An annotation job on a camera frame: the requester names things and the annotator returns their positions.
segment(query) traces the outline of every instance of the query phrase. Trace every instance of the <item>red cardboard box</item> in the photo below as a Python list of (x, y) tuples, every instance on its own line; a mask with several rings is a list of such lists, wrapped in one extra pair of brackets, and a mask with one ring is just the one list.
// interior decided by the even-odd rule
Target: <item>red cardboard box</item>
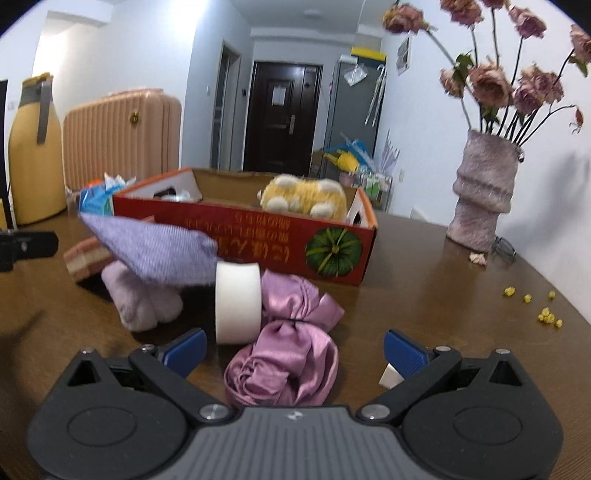
[[(200, 230), (218, 244), (224, 260), (259, 263), (270, 270), (359, 285), (378, 224), (367, 195), (345, 189), (348, 222), (264, 212), (257, 194), (274, 178), (183, 168), (145, 180), (113, 198), (115, 215)], [(163, 202), (159, 196), (187, 190), (197, 203)]]

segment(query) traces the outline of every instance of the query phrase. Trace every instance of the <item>dark brown door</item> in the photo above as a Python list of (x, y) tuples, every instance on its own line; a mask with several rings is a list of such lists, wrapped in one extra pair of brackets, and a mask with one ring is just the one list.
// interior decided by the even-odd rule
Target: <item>dark brown door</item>
[(256, 62), (244, 169), (308, 175), (322, 67)]

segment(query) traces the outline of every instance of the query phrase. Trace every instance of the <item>pumpkin illustration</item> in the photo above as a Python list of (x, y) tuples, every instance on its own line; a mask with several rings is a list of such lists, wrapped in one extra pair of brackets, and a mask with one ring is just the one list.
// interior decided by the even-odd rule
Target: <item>pumpkin illustration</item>
[(323, 277), (349, 275), (361, 260), (363, 244), (346, 228), (320, 230), (306, 245), (306, 263)]

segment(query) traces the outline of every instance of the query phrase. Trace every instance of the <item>yellow plush toy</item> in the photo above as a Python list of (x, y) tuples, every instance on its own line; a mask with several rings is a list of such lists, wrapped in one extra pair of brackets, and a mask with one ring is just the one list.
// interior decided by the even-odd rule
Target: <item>yellow plush toy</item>
[(264, 192), (259, 192), (261, 207), (267, 212), (292, 212), (314, 218), (343, 222), (347, 215), (347, 197), (334, 180), (302, 180), (279, 175)]

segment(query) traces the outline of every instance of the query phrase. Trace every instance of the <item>yellow box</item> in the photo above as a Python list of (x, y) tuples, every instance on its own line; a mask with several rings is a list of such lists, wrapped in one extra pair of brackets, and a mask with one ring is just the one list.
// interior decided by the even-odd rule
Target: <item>yellow box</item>
[(386, 54), (380, 51), (370, 50), (369, 48), (353, 47), (351, 55), (355, 57), (363, 57), (366, 59), (386, 61)]

